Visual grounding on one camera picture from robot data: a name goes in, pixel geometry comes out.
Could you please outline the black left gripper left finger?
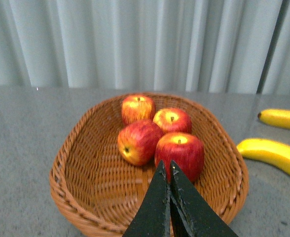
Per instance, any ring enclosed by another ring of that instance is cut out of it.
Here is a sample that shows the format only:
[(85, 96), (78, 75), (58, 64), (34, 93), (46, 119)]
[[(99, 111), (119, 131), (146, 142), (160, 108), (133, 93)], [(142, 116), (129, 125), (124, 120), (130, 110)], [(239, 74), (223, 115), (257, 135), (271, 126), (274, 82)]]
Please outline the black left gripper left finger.
[(170, 187), (163, 161), (159, 162), (144, 200), (123, 236), (170, 236)]

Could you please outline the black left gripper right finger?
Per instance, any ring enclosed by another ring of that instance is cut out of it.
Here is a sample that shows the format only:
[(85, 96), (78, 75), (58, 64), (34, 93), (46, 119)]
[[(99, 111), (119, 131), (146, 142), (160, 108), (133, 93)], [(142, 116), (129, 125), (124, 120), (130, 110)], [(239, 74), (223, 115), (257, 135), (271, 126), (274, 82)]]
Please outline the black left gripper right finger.
[(171, 161), (170, 174), (170, 211), (174, 236), (237, 236), (212, 210), (175, 161)]

